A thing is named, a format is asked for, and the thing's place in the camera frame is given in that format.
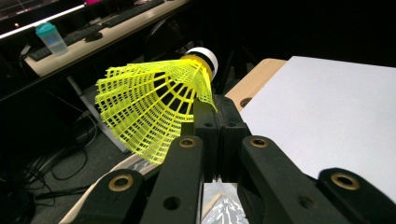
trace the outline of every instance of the dark floor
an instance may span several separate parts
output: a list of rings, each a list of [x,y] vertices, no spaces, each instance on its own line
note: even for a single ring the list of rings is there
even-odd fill
[[[231,89],[237,82],[238,79],[233,78],[233,69],[231,69],[224,92]],[[90,129],[90,135],[93,136],[93,126]],[[82,167],[85,161],[83,150],[87,155],[87,162],[83,168],[69,179],[56,179],[55,177],[68,177]],[[119,162],[131,156],[130,152],[122,153],[99,129],[94,139],[83,150],[78,150],[59,162],[52,171],[49,167],[43,167],[43,171],[47,171],[44,176],[45,183],[52,191],[89,186]],[[31,188],[34,187],[41,187],[32,190],[35,196],[49,192],[41,181],[36,181],[31,186]],[[80,197],[81,194],[37,200],[32,224],[59,223]]]

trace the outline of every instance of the black cable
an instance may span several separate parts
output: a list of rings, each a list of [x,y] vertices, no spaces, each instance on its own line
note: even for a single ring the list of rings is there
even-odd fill
[[[84,166],[87,164],[88,155],[87,155],[87,152],[85,151],[84,148],[81,148],[80,150],[81,150],[81,151],[83,152],[83,154],[84,154],[84,162],[83,162],[82,165],[81,165],[73,174],[71,174],[70,176],[67,176],[67,177],[59,177],[59,176],[57,176],[57,175],[54,173],[53,168],[54,168],[60,161],[64,160],[66,157],[70,156],[70,154],[73,153],[73,152],[71,152],[71,151],[73,151],[73,149],[72,149],[72,150],[66,150],[66,152],[63,153],[64,155],[59,156],[59,157],[51,164],[50,171],[51,171],[51,173],[52,173],[52,176],[53,176],[55,179],[57,179],[57,180],[66,180],[66,179],[70,179],[71,177],[75,176],[78,172],[80,172],[80,171],[82,170],[82,168],[84,168]]]
[[[56,99],[58,99],[59,101],[63,102],[64,104],[69,105],[70,107],[76,109],[78,112],[81,113],[81,115],[79,116],[80,118],[83,118],[83,119],[84,119],[84,118],[88,118],[88,119],[91,120],[91,122],[92,122],[92,124],[93,124],[93,127],[94,127],[94,130],[95,130],[95,133],[94,133],[94,136],[93,136],[92,140],[91,140],[89,143],[87,143],[85,146],[87,146],[87,145],[89,145],[91,142],[93,142],[93,140],[96,138],[96,135],[97,135],[97,127],[96,127],[96,123],[95,123],[95,121],[93,120],[93,118],[92,118],[90,115],[88,115],[88,116],[85,117],[85,116],[84,116],[84,111],[82,111],[81,109],[77,108],[75,105],[72,105],[72,104],[68,103],[66,100],[62,99],[61,97],[57,96],[56,94],[52,93],[51,91],[46,91],[46,93],[48,93],[49,95],[55,97]]]
[[[39,157],[35,162],[30,166],[30,167],[22,167],[21,175],[23,176],[23,179],[25,183],[23,185],[29,184],[31,181],[34,182],[35,180],[35,175],[34,172],[36,172],[38,164],[40,164],[42,161],[42,157]]]
[[[83,194],[91,185],[79,187],[79,188],[72,188],[72,189],[61,189],[57,191],[52,191],[48,193],[42,193],[40,195],[35,196],[36,200],[45,200],[49,198],[57,198],[75,194]]]
[[[52,189],[50,188],[50,186],[47,185],[43,175],[36,176],[36,173],[33,173],[33,172],[29,171],[28,169],[26,170],[26,172],[31,173],[31,175],[34,175],[36,177],[36,180],[40,181],[43,184],[43,186],[46,187],[49,190],[49,193],[52,193]],[[55,205],[55,199],[53,198],[52,204],[35,203],[35,205],[42,205],[42,206],[51,207],[51,206]]]
[[[87,146],[90,143],[90,125],[85,125],[86,131],[87,131],[87,143],[85,146]]]
[[[43,187],[45,187],[44,173],[40,172],[38,169],[32,169],[32,168],[29,169],[26,168],[25,172],[29,173],[29,176],[25,177],[25,183],[24,183],[25,189],[29,189],[29,190],[42,189]],[[41,183],[43,183],[43,185],[35,188],[27,187],[34,184],[36,181],[40,181]]]

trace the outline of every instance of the shuttlecock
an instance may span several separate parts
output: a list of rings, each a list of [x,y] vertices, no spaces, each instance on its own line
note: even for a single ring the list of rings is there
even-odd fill
[[[196,97],[213,105],[215,55],[194,48],[179,60],[110,67],[96,83],[101,118],[132,152],[161,164],[182,122],[193,122]]]

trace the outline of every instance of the keyboard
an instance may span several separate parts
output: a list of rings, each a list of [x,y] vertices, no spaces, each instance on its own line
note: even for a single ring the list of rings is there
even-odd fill
[[[124,11],[118,13],[116,16],[109,19],[108,21],[102,22],[102,25],[104,25],[105,27],[108,27],[108,28],[116,26],[124,21],[128,21],[129,19],[131,19],[139,14],[142,14],[145,11],[148,11],[154,7],[157,7],[157,6],[161,5],[162,3],[164,3],[163,0],[147,1],[146,4],[138,5],[138,6],[132,7],[130,9],[127,9],[127,10],[124,10]]]
[[[69,35],[67,35],[64,38],[64,43],[67,46],[70,46],[82,39],[84,39],[85,37],[89,36],[89,35],[93,35],[96,34],[97,32],[99,32],[100,30],[104,29],[105,26],[101,25],[101,24],[94,24],[85,28],[82,28],[80,30],[77,30]],[[35,60],[36,62],[50,56],[52,53],[50,52],[50,50],[47,47],[43,47],[41,49],[37,49],[35,51],[33,51],[32,53],[28,54],[29,57],[33,60]]]

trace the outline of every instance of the desk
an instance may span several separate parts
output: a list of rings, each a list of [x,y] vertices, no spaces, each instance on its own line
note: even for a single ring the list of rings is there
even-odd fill
[[[2,96],[0,105],[8,104],[19,97],[44,88],[54,80],[69,76],[68,74],[73,69],[83,66],[98,55],[106,54],[107,51],[114,48],[126,37],[134,35],[155,22],[189,7],[191,5],[190,2],[191,0],[167,0],[163,4],[117,26],[103,29],[101,31],[104,36],[102,39],[90,43],[78,41],[69,46],[69,52],[61,57],[51,55],[39,62],[26,58],[24,60],[26,64],[40,78],[32,80],[17,90]]]
[[[163,4],[133,17],[128,21],[120,23],[114,27],[101,30],[100,32],[103,37],[99,40],[89,43],[78,41],[77,43],[69,46],[69,52],[65,55],[60,57],[50,55],[38,62],[27,57],[25,61],[40,77],[49,75],[65,66],[73,65],[73,62],[83,59],[89,54],[95,53],[103,48],[108,48],[110,45],[114,44],[115,41],[118,41],[127,35],[136,33],[155,21],[163,19],[189,2],[189,0],[165,1]]]

